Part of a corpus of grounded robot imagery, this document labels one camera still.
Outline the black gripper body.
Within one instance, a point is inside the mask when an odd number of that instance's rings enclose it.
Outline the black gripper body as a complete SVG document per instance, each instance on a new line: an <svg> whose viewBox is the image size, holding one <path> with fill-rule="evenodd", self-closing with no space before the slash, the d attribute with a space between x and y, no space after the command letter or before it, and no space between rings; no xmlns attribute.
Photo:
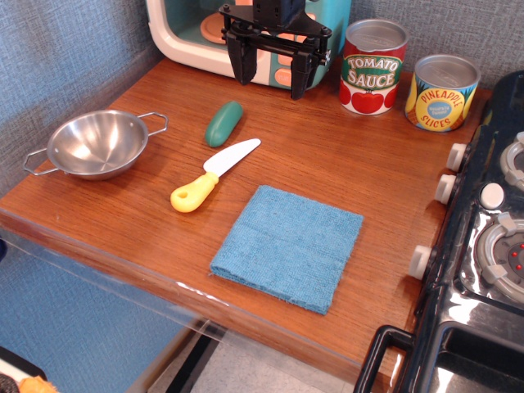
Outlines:
<svg viewBox="0 0 524 393"><path fill-rule="evenodd" d="M312 19L304 1L254 1L251 5L224 4L223 39L232 64L255 61L261 49L283 55L305 52L325 64L331 55L332 31Z"/></svg>

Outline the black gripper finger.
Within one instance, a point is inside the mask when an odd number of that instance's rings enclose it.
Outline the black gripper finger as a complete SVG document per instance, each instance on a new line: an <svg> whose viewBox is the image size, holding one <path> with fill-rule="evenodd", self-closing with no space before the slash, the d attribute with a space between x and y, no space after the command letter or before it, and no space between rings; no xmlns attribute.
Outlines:
<svg viewBox="0 0 524 393"><path fill-rule="evenodd" d="M235 79L247 85L257 71L257 48L249 38L237 36L232 31L226 33L226 44Z"/></svg>
<svg viewBox="0 0 524 393"><path fill-rule="evenodd" d="M299 100L311 86L319 64L317 51L298 51L291 61L291 99Z"/></svg>

